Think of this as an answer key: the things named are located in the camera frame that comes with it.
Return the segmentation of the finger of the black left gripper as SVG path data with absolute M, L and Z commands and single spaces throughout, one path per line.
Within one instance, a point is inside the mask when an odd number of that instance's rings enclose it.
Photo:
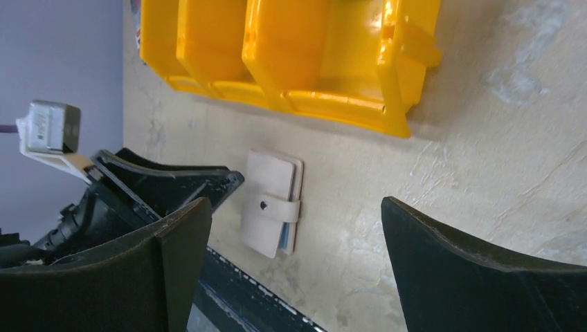
M 243 182 L 244 176 L 226 166 L 165 165 L 128 148 L 115 153 L 131 164 L 114 166 L 114 174 L 155 212 L 173 212 L 204 197 L 215 211 Z
M 114 174 L 114 166 L 120 165 L 125 169 L 130 169 L 131 164 L 119 159 L 115 156 L 115 153 L 102 149 L 96 152 L 91 157 L 92 162 L 96 166 L 96 169 L 100 172 L 102 178 L 96 180 L 91 187 L 106 187 L 109 190 L 114 191 L 117 194 L 125 194 L 140 205 L 141 210 L 148 212 L 149 214 L 156 215 L 158 220 L 172 212 L 155 212 L 150 208 L 142 199 L 138 197 L 138 194 L 134 193 L 131 189 L 126 186 L 119 178 Z

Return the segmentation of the beige leather card holder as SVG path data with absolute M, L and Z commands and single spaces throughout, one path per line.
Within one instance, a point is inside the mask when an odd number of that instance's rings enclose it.
M 292 156 L 249 151 L 240 238 L 265 257 L 294 251 L 303 171 L 304 162 Z

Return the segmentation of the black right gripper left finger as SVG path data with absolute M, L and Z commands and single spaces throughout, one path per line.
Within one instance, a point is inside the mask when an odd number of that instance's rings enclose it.
M 185 331 L 212 224 L 200 198 L 50 265 L 1 271 L 2 331 Z

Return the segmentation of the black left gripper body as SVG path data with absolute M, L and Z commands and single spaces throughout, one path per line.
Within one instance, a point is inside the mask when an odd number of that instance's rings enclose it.
M 1 235 L 1 267 L 14 268 L 39 261 L 49 265 L 56 260 L 87 250 L 158 220 L 142 211 L 125 194 L 106 187 L 90 187 L 80 202 L 60 212 L 57 227 L 32 244 L 18 233 Z

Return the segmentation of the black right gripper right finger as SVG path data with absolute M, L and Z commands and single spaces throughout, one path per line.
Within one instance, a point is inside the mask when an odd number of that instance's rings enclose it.
M 506 249 L 399 199 L 381 222 L 409 331 L 585 331 L 586 268 Z

